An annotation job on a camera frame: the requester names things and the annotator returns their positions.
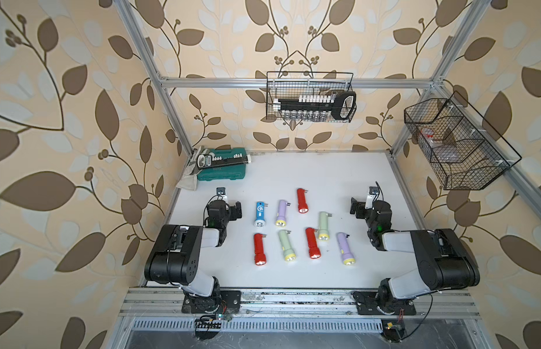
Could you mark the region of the purple flashlight back row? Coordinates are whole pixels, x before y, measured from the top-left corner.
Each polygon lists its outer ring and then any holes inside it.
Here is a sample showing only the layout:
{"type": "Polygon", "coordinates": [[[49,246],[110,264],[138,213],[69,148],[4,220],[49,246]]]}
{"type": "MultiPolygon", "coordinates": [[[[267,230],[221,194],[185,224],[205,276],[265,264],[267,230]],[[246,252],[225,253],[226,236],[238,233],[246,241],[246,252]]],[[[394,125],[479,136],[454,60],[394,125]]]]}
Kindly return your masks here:
{"type": "Polygon", "coordinates": [[[278,227],[286,227],[286,213],[290,203],[287,200],[280,200],[278,203],[278,211],[275,224],[278,227]]]}

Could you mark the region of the red flashlight back row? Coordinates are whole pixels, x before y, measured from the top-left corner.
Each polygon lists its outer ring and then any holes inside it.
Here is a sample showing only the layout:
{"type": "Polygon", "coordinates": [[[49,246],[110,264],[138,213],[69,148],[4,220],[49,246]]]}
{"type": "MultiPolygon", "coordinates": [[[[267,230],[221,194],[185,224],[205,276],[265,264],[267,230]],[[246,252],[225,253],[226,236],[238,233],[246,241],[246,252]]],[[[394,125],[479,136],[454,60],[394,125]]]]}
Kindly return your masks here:
{"type": "Polygon", "coordinates": [[[298,212],[300,214],[308,213],[308,203],[306,199],[307,191],[303,188],[297,189],[297,203],[298,203],[298,212]]]}

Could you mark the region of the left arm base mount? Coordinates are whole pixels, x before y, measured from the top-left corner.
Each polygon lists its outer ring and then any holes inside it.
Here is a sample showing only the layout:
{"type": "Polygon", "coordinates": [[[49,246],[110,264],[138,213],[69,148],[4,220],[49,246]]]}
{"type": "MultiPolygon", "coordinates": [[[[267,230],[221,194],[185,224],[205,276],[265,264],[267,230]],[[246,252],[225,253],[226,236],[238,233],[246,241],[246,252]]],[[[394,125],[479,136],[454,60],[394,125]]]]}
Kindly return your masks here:
{"type": "Polygon", "coordinates": [[[184,293],[183,314],[237,314],[241,307],[241,292],[238,290],[213,291],[208,297],[184,293]]]}

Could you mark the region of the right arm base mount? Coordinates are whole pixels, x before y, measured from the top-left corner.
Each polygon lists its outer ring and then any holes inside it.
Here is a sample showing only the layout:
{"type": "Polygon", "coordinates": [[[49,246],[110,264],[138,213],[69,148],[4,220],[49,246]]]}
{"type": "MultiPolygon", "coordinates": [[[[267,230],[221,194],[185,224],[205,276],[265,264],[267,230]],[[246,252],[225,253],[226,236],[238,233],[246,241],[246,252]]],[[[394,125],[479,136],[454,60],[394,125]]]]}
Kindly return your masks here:
{"type": "Polygon", "coordinates": [[[358,315],[361,316],[415,316],[417,315],[413,300],[394,298],[389,291],[379,289],[375,292],[352,292],[358,315]]]}

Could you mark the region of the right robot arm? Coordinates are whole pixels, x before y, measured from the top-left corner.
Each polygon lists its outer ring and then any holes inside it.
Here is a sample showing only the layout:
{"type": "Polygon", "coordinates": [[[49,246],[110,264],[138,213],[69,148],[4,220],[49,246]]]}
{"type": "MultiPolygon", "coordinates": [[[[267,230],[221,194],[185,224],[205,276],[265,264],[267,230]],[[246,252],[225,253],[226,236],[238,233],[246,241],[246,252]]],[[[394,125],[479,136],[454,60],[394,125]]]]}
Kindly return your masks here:
{"type": "Polygon", "coordinates": [[[382,307],[389,302],[479,284],[481,275],[477,263],[452,229],[394,230],[391,206],[382,200],[367,205],[352,198],[350,214],[366,221],[370,243],[377,250],[409,253],[415,257],[414,270],[381,281],[376,299],[382,307]]]}

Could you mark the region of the blue flashlight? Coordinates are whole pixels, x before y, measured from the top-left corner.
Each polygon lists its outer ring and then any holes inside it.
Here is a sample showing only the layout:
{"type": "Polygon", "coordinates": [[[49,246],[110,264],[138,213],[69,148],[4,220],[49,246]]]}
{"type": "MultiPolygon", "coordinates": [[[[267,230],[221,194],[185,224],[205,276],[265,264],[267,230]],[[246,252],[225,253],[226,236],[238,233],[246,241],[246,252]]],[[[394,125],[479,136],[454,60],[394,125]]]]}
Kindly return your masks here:
{"type": "Polygon", "coordinates": [[[256,218],[254,221],[254,226],[257,228],[261,228],[266,225],[266,219],[265,219],[266,207],[267,207],[267,204],[264,202],[256,203],[256,218]]]}

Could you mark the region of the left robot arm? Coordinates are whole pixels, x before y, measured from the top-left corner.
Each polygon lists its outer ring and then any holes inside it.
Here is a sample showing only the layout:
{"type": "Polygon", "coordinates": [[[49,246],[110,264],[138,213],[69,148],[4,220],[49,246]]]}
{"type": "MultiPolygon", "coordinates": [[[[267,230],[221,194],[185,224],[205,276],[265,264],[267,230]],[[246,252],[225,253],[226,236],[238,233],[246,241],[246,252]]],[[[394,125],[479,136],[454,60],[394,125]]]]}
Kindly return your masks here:
{"type": "Polygon", "coordinates": [[[231,205],[221,196],[214,196],[205,206],[202,225],[164,225],[146,260],[145,280],[178,286],[189,297],[217,302],[219,282],[200,271],[201,250],[222,247],[228,223],[241,218],[240,202],[231,205]]]}

